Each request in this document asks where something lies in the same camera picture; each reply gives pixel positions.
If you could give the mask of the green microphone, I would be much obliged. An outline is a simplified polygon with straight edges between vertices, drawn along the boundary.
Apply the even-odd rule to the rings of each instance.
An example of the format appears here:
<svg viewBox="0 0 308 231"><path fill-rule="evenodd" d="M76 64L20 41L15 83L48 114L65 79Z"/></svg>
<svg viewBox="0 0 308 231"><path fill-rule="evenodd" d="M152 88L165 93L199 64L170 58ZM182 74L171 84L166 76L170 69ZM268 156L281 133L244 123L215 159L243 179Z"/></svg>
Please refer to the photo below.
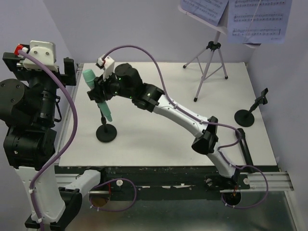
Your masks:
<svg viewBox="0 0 308 231"><path fill-rule="evenodd" d="M92 69L86 69L82 72L85 83L89 87L90 91L87 92L90 100L95 101L102 113L102 115L107 119L108 122L112 122L112 115L108 104L104 98L103 91L100 89L98 84L98 77Z"/></svg>

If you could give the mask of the black mic stand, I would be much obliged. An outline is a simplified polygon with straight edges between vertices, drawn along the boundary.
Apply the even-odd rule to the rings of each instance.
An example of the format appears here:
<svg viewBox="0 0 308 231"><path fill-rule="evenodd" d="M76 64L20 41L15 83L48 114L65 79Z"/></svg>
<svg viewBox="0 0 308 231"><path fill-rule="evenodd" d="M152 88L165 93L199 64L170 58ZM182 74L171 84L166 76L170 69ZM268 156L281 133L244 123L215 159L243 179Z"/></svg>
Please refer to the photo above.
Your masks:
<svg viewBox="0 0 308 231"><path fill-rule="evenodd" d="M265 88L261 92L261 95L255 99L255 102L252 104L249 110L241 109L235 113L234 119L238 125L247 128L254 124L255 117L252 112L256 110L259 105L266 105L268 103L266 97L268 91L268 88Z"/></svg>
<svg viewBox="0 0 308 231"><path fill-rule="evenodd" d="M117 130L112 124L108 124L106 117L100 110L101 125L96 130L96 138L103 143L112 142L117 137Z"/></svg>

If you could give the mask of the black microphone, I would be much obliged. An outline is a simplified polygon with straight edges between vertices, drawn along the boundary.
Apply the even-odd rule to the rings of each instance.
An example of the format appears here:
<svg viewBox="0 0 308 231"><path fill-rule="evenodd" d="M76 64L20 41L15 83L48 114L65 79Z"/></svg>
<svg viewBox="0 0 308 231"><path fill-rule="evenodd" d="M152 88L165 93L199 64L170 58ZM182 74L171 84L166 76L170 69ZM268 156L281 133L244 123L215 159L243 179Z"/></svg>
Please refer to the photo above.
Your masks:
<svg viewBox="0 0 308 231"><path fill-rule="evenodd" d="M246 141L245 132L242 128L238 128L238 131L241 134L241 139L240 139L239 144L240 144L241 151L243 153L244 160L245 160L247 165L253 166L254 164L253 164L253 160L252 160L252 157L251 157L251 154L250 154L250 151L249 151L249 148L248 148L248 144L247 144L247 141Z"/></svg>

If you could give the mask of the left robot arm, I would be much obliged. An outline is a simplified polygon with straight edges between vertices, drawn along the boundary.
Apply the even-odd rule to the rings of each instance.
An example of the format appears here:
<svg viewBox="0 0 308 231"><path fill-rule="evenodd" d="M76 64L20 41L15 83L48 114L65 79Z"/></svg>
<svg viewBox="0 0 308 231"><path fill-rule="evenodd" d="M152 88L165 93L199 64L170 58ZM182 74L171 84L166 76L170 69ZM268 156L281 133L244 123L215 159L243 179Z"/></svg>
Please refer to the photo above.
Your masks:
<svg viewBox="0 0 308 231"><path fill-rule="evenodd" d="M91 190L102 190L107 179L99 168L89 167L72 183L57 184L54 162L60 157L55 149L60 122L61 89L69 103L72 98L66 86L76 85L75 63L64 58L64 73L47 66L28 68L29 54L5 52L3 61L14 78L0 84L0 118L8 127L3 147L10 166L20 177L31 204L31 215L25 226L42 231L64 231L81 209L84 196Z"/></svg>

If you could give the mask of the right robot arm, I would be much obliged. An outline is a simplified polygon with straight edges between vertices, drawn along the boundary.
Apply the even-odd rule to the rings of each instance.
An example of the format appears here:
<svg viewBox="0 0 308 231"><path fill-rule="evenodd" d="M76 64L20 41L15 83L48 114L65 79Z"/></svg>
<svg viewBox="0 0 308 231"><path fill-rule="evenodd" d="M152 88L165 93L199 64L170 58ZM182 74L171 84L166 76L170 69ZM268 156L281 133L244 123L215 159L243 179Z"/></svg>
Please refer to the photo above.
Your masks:
<svg viewBox="0 0 308 231"><path fill-rule="evenodd" d="M108 77L97 77L91 69L83 71L83 78L90 88L87 92L90 100L100 109L102 123L112 121L107 100L115 96L131 99L139 109L164 116L189 131L194 137L192 149L206 155L221 175L222 185L228 189L239 183L239 169L220 152L217 127L218 119L207 118L183 108L167 96L159 87L142 81L137 69L130 64L111 66Z"/></svg>

